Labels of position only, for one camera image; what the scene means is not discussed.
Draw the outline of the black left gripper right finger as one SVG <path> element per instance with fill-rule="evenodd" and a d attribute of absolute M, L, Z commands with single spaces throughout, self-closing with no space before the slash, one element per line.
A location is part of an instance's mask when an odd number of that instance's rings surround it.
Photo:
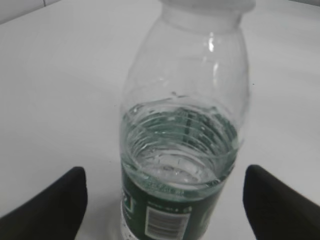
<path fill-rule="evenodd" d="M 318 240 L 320 207 L 259 165 L 248 166 L 243 206 L 257 240 Z"/>

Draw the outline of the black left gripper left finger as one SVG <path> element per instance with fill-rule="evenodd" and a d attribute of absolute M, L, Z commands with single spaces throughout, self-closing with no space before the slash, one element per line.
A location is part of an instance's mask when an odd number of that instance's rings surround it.
<path fill-rule="evenodd" d="M 74 240 L 88 205 L 86 172 L 71 168 L 0 219 L 2 240 Z"/>

